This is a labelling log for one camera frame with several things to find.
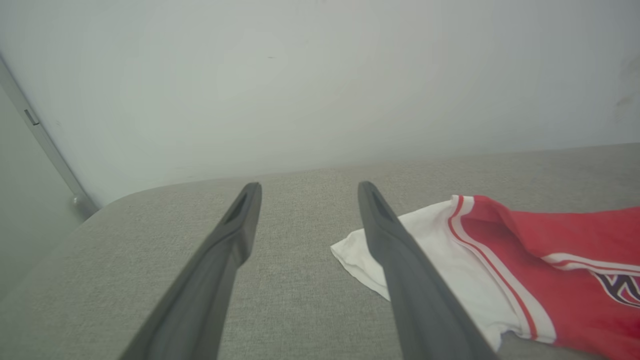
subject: folded fabric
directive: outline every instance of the folded fabric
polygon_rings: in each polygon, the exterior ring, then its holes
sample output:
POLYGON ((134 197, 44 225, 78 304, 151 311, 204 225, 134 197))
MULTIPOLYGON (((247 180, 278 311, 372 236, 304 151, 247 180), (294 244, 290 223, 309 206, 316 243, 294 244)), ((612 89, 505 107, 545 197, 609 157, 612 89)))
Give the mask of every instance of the folded fabric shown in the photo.
MULTIPOLYGON (((640 358, 640 208, 537 214, 453 196, 399 219, 494 349, 512 330, 611 359, 640 358)), ((389 299, 363 230, 331 249, 389 299)))

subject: black and white logo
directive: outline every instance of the black and white logo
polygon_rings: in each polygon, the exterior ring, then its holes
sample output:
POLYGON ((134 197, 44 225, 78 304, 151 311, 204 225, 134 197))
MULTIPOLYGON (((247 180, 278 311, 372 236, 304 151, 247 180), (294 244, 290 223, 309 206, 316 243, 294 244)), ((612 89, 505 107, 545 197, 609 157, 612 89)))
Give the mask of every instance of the black and white logo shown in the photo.
POLYGON ((600 280, 609 296, 620 304, 640 308, 638 278, 629 275, 592 274, 600 280))

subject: gray cushion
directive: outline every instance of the gray cushion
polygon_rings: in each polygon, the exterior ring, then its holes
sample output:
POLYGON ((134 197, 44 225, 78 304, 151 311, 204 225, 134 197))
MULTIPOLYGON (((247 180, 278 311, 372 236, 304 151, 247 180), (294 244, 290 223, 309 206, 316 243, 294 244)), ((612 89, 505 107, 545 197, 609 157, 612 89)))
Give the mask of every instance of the gray cushion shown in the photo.
MULTIPOLYGON (((2 359, 116 359, 242 186, 263 185, 220 359, 400 359, 390 303, 329 246, 361 228, 356 186, 397 214, 454 193, 528 211, 640 205, 640 144, 387 163, 178 184, 100 210, 0 304, 2 359)), ((586 356, 505 335, 504 359, 586 356)))

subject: metal frame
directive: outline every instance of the metal frame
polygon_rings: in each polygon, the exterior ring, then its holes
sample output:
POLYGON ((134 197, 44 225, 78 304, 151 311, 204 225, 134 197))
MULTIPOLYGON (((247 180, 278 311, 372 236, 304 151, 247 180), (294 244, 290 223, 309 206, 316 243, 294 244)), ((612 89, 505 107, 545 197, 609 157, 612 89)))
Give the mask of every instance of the metal frame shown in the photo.
POLYGON ((51 163, 56 168, 60 176, 65 181, 71 192, 74 194, 72 199, 74 207, 84 216, 85 219, 89 218, 96 211, 98 207, 89 198, 84 191, 83 187, 78 183, 78 180, 74 176, 71 169, 67 165, 67 162, 62 158, 60 152, 51 141, 49 134, 40 123, 38 115, 31 108, 24 94, 16 84, 13 76, 7 69, 2 58, 0 58, 0 86, 4 89, 9 100, 13 103, 13 106, 18 111, 24 123, 27 125, 36 141, 40 144, 40 147, 45 152, 51 163))

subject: red stripe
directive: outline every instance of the red stripe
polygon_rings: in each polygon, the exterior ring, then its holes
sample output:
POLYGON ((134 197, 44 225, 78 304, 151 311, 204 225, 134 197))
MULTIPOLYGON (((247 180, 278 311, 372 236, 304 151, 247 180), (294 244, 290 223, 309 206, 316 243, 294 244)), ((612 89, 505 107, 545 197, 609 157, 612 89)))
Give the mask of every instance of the red stripe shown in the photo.
POLYGON ((593 265, 593 264, 589 264, 589 263, 583 263, 582 261, 576 261, 576 260, 562 260, 562 261, 559 261, 557 263, 551 263, 551 265, 554 266, 554 267, 560 267, 560 266, 569 265, 570 263, 587 265, 587 266, 590 266, 592 268, 601 269, 601 270, 614 270, 614 271, 624 271, 624 272, 635 272, 635 273, 638 273, 635 270, 627 270, 627 269, 621 269, 621 268, 608 268, 608 267, 605 267, 605 266, 598 266, 598 265, 593 265))
POLYGON ((496 269, 496 267, 492 264, 491 261, 489 261, 489 258, 486 257, 486 255, 484 254, 484 252, 482 252, 477 246, 475 246, 472 243, 466 242, 465 240, 462 240, 462 238, 460 238, 460 236, 458 236, 458 234, 456 233, 456 231, 453 229, 453 218, 455 216, 458 215, 458 213, 460 212, 460 209, 462 208, 462 203, 464 201, 464 198, 462 196, 458 196, 458 206, 456 206, 456 211, 454 211, 453 215, 451 215, 451 217, 449 217, 449 220, 447 221, 449 223, 449 229, 451 230, 451 233, 456 237, 456 239, 458 239, 459 241, 473 247, 474 249, 476 249, 478 251, 478 253, 480 253, 484 260, 486 261, 486 263, 488 263, 491 268, 493 269, 493 271, 498 274, 498 276, 500 277, 500 279, 502 280, 502 282, 509 288, 509 290, 511 291, 511 293, 513 294, 513 296, 516 298, 516 301, 518 302, 518 305, 520 305, 520 308, 522 309, 522 312, 524 313, 524 316, 527 319, 527 322, 529 323, 529 330, 531 332, 531 339, 532 340, 536 340, 538 338, 538 330, 536 329, 536 324, 533 322, 533 317, 531 316, 531 314, 529 313, 529 310, 527 309, 527 307, 525 306, 524 302, 522 301, 522 299, 520 298, 520 296, 518 296, 518 293, 511 287, 511 285, 509 285, 509 283, 507 282, 507 280, 505 280, 505 278, 502 276, 502 274, 500 274, 500 272, 498 271, 498 269, 496 269))

